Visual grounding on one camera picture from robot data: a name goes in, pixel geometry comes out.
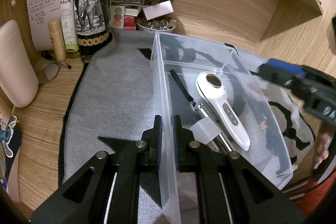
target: white card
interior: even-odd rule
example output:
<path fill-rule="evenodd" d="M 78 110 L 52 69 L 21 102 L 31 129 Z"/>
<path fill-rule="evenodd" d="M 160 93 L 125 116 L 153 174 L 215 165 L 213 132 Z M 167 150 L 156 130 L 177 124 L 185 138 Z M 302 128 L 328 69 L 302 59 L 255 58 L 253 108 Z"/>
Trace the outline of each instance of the white card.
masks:
<path fill-rule="evenodd" d="M 52 50 L 48 21 L 61 19 L 59 0 L 27 0 L 31 37 L 38 51 Z"/>
<path fill-rule="evenodd" d="M 124 17 L 125 17 L 125 7 L 119 5 L 111 5 L 111 19 L 109 27 L 123 29 L 124 28 Z"/>
<path fill-rule="evenodd" d="M 154 6 L 143 7 L 142 10 L 145 13 L 145 17 L 147 20 L 151 20 L 153 18 L 164 16 L 174 12 L 170 0 L 158 3 Z"/>

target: clear plastic storage box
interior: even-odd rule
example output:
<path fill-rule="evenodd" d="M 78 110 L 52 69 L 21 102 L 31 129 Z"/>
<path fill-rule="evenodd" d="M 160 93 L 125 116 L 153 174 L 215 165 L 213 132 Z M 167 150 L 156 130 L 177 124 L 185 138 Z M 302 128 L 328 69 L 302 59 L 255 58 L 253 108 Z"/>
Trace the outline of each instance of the clear plastic storage box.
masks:
<path fill-rule="evenodd" d="M 289 182 L 293 169 L 278 123 L 254 77 L 234 48 L 223 43 L 157 32 L 151 69 L 155 114 L 161 115 L 163 121 L 159 171 L 161 200 L 170 223 L 181 223 L 182 208 L 178 189 L 181 176 L 175 166 L 173 117 L 180 115 L 182 126 L 187 129 L 201 119 L 170 75 L 172 69 L 197 104 L 203 103 L 216 119 L 217 115 L 199 95 L 196 79 L 201 72 L 217 75 L 228 92 L 229 104 L 250 138 L 248 151 L 231 140 L 236 151 L 279 189 Z"/>

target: elephant label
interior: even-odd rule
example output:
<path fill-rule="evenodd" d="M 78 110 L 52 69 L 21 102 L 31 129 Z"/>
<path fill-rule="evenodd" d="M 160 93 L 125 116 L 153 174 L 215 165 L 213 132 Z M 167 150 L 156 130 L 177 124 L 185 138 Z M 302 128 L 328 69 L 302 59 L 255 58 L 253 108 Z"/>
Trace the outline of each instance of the elephant label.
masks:
<path fill-rule="evenodd" d="M 74 0 L 76 32 L 92 35 L 106 30 L 100 0 Z"/>

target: handwritten note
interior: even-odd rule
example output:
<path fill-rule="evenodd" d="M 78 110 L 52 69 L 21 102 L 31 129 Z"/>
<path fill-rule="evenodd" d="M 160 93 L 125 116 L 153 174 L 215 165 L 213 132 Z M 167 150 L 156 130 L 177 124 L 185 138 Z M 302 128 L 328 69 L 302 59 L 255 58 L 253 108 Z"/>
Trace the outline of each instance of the handwritten note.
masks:
<path fill-rule="evenodd" d="M 48 21 L 60 20 L 59 0 L 27 0 L 31 37 L 38 51 L 51 50 Z"/>

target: metal tube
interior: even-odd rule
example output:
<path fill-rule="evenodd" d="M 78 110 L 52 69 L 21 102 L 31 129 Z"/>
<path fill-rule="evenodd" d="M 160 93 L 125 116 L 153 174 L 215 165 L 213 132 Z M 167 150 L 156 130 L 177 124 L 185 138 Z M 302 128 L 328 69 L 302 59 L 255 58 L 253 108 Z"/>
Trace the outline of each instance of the metal tube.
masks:
<path fill-rule="evenodd" d="M 214 122 L 214 124 L 220 129 L 220 134 L 214 138 L 215 142 L 219 144 L 220 148 L 224 151 L 225 154 L 234 151 L 235 148 L 233 147 L 232 143 L 225 135 L 225 133 L 221 130 L 215 119 L 210 115 L 208 110 L 203 104 L 199 104 L 195 107 L 196 112 L 198 115 L 203 119 L 206 117 L 210 117 L 210 119 Z"/>

